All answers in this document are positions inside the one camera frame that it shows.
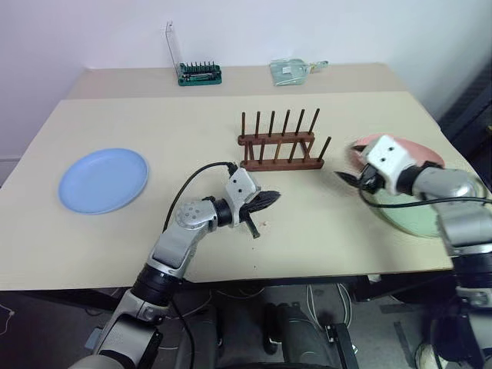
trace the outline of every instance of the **floor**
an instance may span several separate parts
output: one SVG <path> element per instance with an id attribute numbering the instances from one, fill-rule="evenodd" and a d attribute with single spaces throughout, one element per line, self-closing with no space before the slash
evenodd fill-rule
<path id="1" fill-rule="evenodd" d="M 342 322 L 344 308 L 334 284 L 312 286 L 315 308 L 321 323 Z M 185 314 L 202 305 L 211 296 L 211 303 L 224 314 L 224 353 L 218 366 L 259 361 L 281 361 L 281 350 L 267 355 L 261 346 L 261 312 L 265 302 L 299 303 L 308 313 L 306 286 L 265 288 L 253 298 L 244 298 L 248 291 L 192 291 L 178 294 L 176 302 Z M 15 315 L 8 330 L 0 336 L 0 362 L 8 369 L 49 367 L 62 369 L 90 354 L 85 343 L 93 329 L 102 327 L 109 314 L 85 311 L 14 292 L 0 292 L 0 304 Z M 425 310 L 420 305 L 402 304 L 392 298 L 352 304 L 353 318 L 349 328 L 357 348 L 360 368 L 393 369 L 415 367 L 414 352 L 422 341 Z M 0 333 L 8 311 L 0 308 Z M 181 337 L 179 320 L 166 320 L 161 326 L 165 339 L 154 368 L 173 368 Z"/>

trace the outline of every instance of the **beige tabletop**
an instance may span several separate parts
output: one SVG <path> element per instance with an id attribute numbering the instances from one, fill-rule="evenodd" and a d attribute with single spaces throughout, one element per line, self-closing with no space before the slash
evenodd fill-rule
<path id="1" fill-rule="evenodd" d="M 169 70 L 86 72 L 0 189 L 0 289 L 133 284 L 159 236 L 172 198 L 187 177 L 212 161 L 241 160 L 243 151 L 237 144 L 241 113 L 246 112 L 247 131 L 252 132 L 256 111 L 262 111 L 261 131 L 266 131 L 269 114 L 275 110 L 274 129 L 280 131 L 290 109 L 289 129 L 294 130 L 302 108 L 306 109 L 303 129 L 315 109 L 321 109 L 314 129 L 315 154 L 328 135 L 333 137 L 324 167 L 254 173 L 264 190 L 282 194 L 270 208 L 253 214 L 261 237 L 253 240 L 245 225 L 220 228 L 198 245 L 186 278 L 226 281 L 449 268 L 439 239 L 417 238 L 393 228 L 334 174 L 353 171 L 347 146 L 376 132 L 419 142 L 438 152 L 447 167 L 473 171 L 389 69 L 331 67 L 311 75 L 298 90 L 268 87 L 271 80 L 264 81 L 265 69 L 257 67 L 255 74 L 254 68 L 230 68 L 230 79 L 242 84 L 234 89 L 224 77 L 223 89 L 212 86 L 209 95 L 203 86 L 185 95 L 186 88 L 173 85 L 172 78 L 162 88 L 148 77 L 149 73 L 169 76 Z M 90 82 L 97 74 L 99 87 Z M 106 85 L 104 77 L 113 82 Z M 142 84 L 149 79 L 146 90 Z M 260 94 L 253 93 L 255 85 Z M 172 97 L 173 91 L 178 97 Z M 128 206 L 108 214 L 69 211 L 57 197 L 62 175 L 79 158 L 101 148 L 129 148 L 142 154 L 150 167 L 146 188 Z M 224 169 L 206 171 L 181 200 L 221 197 L 226 181 Z"/>

